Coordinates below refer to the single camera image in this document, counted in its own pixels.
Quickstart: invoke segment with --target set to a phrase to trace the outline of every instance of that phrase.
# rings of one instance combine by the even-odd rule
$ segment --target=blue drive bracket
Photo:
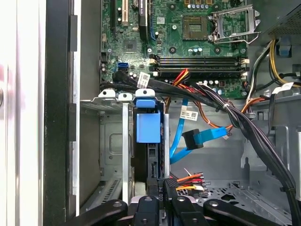
[[[161,114],[159,113],[141,113],[137,114],[136,131],[137,143],[160,143],[160,124]]]
[[[154,98],[138,98],[136,107],[138,108],[155,108],[156,100]]]

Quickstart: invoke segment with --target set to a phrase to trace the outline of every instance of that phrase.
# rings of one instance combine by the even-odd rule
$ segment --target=cable clip
[[[228,103],[225,103],[223,106],[223,109],[225,109],[226,107],[230,106]]]

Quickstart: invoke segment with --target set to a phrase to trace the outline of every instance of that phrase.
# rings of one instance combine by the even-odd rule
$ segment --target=white label
[[[185,109],[182,109],[180,118],[197,121],[198,120],[198,112],[192,112],[192,111],[187,111]]]
[[[286,84],[283,84],[281,87],[277,87],[274,89],[274,91],[272,92],[272,94],[277,94],[281,91],[286,91],[286,90],[290,90],[293,86],[293,82],[288,82]]]
[[[165,24],[165,17],[157,17],[157,24]]]
[[[293,82],[283,84],[280,91],[290,90],[293,87]]]
[[[150,77],[150,74],[140,72],[137,88],[146,89],[147,85],[149,84]]]

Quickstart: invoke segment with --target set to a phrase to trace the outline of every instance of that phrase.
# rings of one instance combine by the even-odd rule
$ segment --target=sata port
[[[122,62],[118,62],[117,67],[118,67],[118,69],[120,69],[120,68],[129,68],[128,63],[122,63]]]
[[[123,73],[128,73],[128,68],[118,68],[118,71],[122,71]]]

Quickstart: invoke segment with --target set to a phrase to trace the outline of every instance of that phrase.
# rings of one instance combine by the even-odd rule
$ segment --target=silver metal bracket
[[[239,32],[239,33],[233,32],[230,35],[225,35],[225,30],[223,27],[224,16],[232,16],[242,12],[246,12],[246,20],[247,20],[246,27],[248,31]],[[260,13],[253,9],[253,5],[242,6],[242,7],[214,12],[212,15],[212,21],[215,25],[215,31],[212,33],[212,36],[209,36],[209,40],[213,41],[215,44],[233,43],[233,42],[245,42],[247,44],[251,44],[259,37],[260,32],[255,31],[256,27],[261,22],[260,20],[256,19],[256,17],[259,15]],[[251,35],[255,35],[255,37],[253,37],[250,41],[247,41],[247,37]]]

